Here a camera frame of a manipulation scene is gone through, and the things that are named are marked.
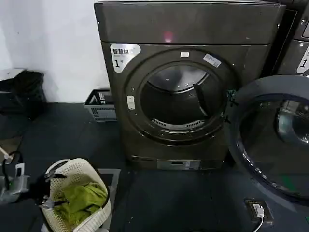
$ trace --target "green towel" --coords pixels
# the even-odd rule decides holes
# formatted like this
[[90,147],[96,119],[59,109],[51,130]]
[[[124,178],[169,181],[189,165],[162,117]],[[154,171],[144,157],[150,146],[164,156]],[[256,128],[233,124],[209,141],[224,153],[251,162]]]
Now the green towel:
[[64,188],[56,199],[56,201],[66,202],[55,206],[54,210],[74,229],[100,209],[106,202],[106,198],[106,191],[97,183],[84,186],[70,185]]

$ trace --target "laundry basket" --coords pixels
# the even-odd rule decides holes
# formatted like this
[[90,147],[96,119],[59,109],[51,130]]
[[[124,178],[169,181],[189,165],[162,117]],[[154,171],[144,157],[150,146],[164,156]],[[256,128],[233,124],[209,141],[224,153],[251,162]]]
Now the laundry basket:
[[[52,200],[56,199],[64,187],[73,183],[97,182],[106,190],[108,196],[105,204],[73,230],[73,232],[96,231],[111,213],[109,191],[96,170],[84,159],[63,159],[54,163],[46,173],[49,173],[51,170],[56,170],[56,173],[67,177],[64,179],[51,179],[50,197]],[[53,209],[42,208],[42,213],[46,219],[47,227],[52,232],[71,232],[71,229],[66,225],[62,217],[55,213]]]

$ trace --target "dark floor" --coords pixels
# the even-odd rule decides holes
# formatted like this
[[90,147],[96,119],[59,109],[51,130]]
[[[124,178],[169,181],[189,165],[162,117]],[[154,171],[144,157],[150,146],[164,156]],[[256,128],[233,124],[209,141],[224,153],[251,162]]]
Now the dark floor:
[[[249,218],[246,198],[263,199],[271,210],[274,224],[261,231],[309,230],[308,209],[280,205],[234,168],[169,172],[128,167],[118,124],[93,122],[82,104],[52,104],[32,123],[0,116],[0,131],[0,139],[24,135],[20,149],[33,179],[64,158],[87,158],[98,168],[122,169],[111,232],[250,232],[256,223]],[[1,207],[1,232],[39,232],[42,223],[32,201]]]

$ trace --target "power outlet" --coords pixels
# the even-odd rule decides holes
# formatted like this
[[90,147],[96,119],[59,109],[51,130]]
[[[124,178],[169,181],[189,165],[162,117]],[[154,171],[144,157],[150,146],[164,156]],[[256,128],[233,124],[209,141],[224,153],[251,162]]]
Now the power outlet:
[[259,204],[264,208],[264,223],[273,224],[274,218],[270,213],[266,202],[260,199],[245,199],[245,204],[251,217],[251,221],[258,222],[261,219],[256,215],[253,204]]

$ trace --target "dryer door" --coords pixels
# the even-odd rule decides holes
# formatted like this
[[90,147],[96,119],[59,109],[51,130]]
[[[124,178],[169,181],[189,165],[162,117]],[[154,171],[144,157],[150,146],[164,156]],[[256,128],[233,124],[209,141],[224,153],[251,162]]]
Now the dryer door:
[[230,96],[224,120],[236,163],[273,196],[309,205],[309,78],[256,80]]
[[171,49],[145,60],[129,78],[128,117],[152,139],[192,143],[222,127],[226,93],[236,88],[234,72],[219,57],[192,48]]

